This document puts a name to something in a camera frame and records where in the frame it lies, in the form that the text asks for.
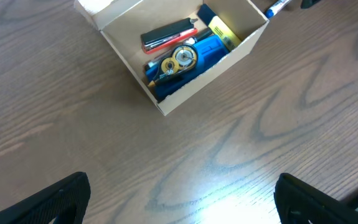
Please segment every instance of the pen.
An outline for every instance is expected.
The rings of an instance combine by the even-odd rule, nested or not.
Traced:
[[[291,0],[278,0],[274,5],[267,9],[265,15],[267,18],[275,16],[280,10],[282,10]]]

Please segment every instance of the table surface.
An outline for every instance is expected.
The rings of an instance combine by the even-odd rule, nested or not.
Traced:
[[[0,210],[76,171],[92,188],[84,223],[278,223],[282,172],[348,197],[358,1],[280,12],[163,117],[72,0],[0,0]]]

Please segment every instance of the blue pen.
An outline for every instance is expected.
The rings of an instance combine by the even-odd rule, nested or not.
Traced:
[[[275,16],[280,10],[282,10],[291,0],[278,0],[274,5],[267,9],[265,15],[267,18]]]

